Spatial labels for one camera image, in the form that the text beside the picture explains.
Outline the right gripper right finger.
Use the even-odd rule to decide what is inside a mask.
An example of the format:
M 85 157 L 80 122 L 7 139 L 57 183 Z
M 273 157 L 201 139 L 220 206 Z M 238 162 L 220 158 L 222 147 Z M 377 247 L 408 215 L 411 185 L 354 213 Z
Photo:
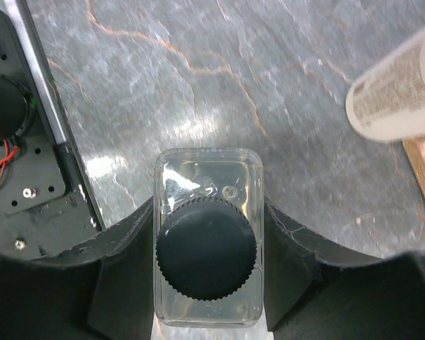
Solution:
M 264 206 L 264 307 L 276 339 L 425 339 L 425 251 L 379 259 Z

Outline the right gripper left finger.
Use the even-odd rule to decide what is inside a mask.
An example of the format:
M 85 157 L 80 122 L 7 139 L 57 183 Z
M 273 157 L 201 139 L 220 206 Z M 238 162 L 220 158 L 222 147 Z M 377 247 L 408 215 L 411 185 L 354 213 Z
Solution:
M 0 253 L 0 339 L 149 339 L 152 213 L 148 200 L 57 256 Z

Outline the clear bottle black cap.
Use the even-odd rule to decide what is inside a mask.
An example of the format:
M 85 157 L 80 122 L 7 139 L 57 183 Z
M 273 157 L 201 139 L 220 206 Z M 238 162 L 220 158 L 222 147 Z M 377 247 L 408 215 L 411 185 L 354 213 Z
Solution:
M 241 328 L 264 309 L 264 168 L 242 148 L 184 148 L 154 167 L 154 311 L 174 327 Z

